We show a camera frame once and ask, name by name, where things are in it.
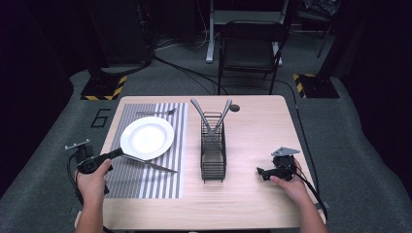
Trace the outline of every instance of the gray carpet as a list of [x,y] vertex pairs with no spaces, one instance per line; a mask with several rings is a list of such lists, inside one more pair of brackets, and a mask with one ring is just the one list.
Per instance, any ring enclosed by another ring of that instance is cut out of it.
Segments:
[[[412,232],[412,203],[398,177],[382,162],[379,154],[361,133],[357,111],[344,85],[332,82],[339,99],[300,99],[292,74],[316,74],[324,54],[317,59],[321,44],[318,37],[293,33],[284,48],[274,94],[287,99],[292,119],[309,166],[313,162],[319,176],[321,196],[331,206],[327,227],[330,232]],[[217,75],[217,62],[205,63],[206,46],[194,49],[176,46],[157,50],[164,60],[209,75]],[[127,68],[111,68],[116,72]],[[70,152],[64,146],[90,139],[99,153],[112,117],[122,96],[126,95],[208,95],[216,93],[212,84],[197,76],[188,76],[158,61],[127,77],[120,98],[114,101],[80,100],[88,73],[71,78],[74,94],[66,109],[33,154],[25,168],[0,200],[0,232],[73,232],[77,211],[81,208],[66,174]],[[266,94],[254,89],[227,89],[229,94]],[[309,146],[305,146],[292,96]],[[108,121],[104,127],[90,128],[99,109]],[[298,232],[272,230],[272,232]]]

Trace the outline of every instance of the dark background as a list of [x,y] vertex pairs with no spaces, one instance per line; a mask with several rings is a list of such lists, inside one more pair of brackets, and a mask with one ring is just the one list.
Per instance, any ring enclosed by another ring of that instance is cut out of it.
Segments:
[[[151,29],[142,24],[148,19],[136,15],[136,11],[129,11],[130,6],[136,6],[139,1],[123,0],[124,9],[121,6],[117,9],[118,14],[123,14],[119,19],[120,33],[129,32],[131,36],[114,37],[112,41],[107,40],[106,45],[102,41],[101,33],[111,35],[119,23],[115,17],[96,23],[93,15],[107,11],[114,2],[119,1],[104,1],[98,8],[92,7],[93,1],[89,1],[88,8],[83,1],[1,2],[1,195],[67,104],[73,91],[69,80],[72,75],[92,65],[108,67],[119,57],[131,63],[150,59],[148,50],[152,37],[147,30]],[[208,1],[199,2],[208,24]],[[232,9],[227,2],[230,1],[221,1],[216,7]],[[273,6],[269,0],[261,4],[235,2],[233,7],[239,10]],[[408,1],[345,1],[335,30],[336,41],[342,39],[344,43],[333,45],[325,61],[330,71],[344,67],[339,78],[357,106],[364,134],[401,178],[409,195],[412,193],[409,169],[412,151],[408,145],[412,142],[411,4]],[[170,17],[175,17],[172,13],[184,16],[172,21],[176,25],[183,23],[186,17],[193,18],[192,23],[181,27],[188,35],[203,30],[194,1],[177,1],[176,9],[173,5],[167,8],[170,8]],[[153,30],[161,30],[161,21],[154,21],[154,26]],[[348,31],[360,33],[356,37],[355,33],[346,33]],[[117,43],[125,47],[117,48]]]

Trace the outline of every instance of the chair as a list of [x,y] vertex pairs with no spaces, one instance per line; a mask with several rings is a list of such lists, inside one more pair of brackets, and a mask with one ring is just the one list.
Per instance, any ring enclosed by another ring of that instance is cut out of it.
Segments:
[[[224,71],[248,73],[272,73],[269,94],[289,35],[288,28],[279,22],[234,20],[228,22],[221,32],[219,50],[218,94],[221,94]],[[278,50],[273,51],[273,44]]]
[[322,41],[321,48],[319,49],[317,55],[317,57],[319,58],[324,49],[330,30],[332,29],[334,19],[336,18],[336,13],[339,10],[340,1],[337,1],[337,3],[335,3],[334,1],[328,3],[326,1],[324,2],[324,4],[316,4],[316,2],[314,1],[309,2],[310,3],[304,3],[304,6],[300,9],[296,9],[295,18],[312,25],[317,29],[324,29],[324,40]]

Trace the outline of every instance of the black and white striped mat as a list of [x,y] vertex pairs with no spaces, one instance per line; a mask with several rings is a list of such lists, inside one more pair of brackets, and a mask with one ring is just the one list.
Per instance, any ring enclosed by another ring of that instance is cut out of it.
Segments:
[[188,103],[167,104],[126,104],[121,114],[119,127],[111,150],[120,147],[123,130],[141,117],[136,112],[162,112],[177,108],[171,116],[154,115],[169,121],[175,131],[175,138],[170,149],[163,155],[150,160],[157,165],[172,169],[178,173],[167,173],[153,169],[143,163],[128,158],[113,159],[113,170],[106,175],[110,192],[106,198],[182,198],[185,172],[185,145],[188,118]]

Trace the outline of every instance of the black wire dish rack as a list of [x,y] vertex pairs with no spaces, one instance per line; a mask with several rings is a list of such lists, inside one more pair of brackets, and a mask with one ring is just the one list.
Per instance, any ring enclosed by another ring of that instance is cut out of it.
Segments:
[[[221,113],[205,112],[204,115],[213,129]],[[226,175],[226,148],[224,141],[224,123],[219,126],[214,136],[208,135],[208,128],[202,120],[201,123],[201,159],[200,168],[202,171],[202,180],[221,180],[223,182]]]

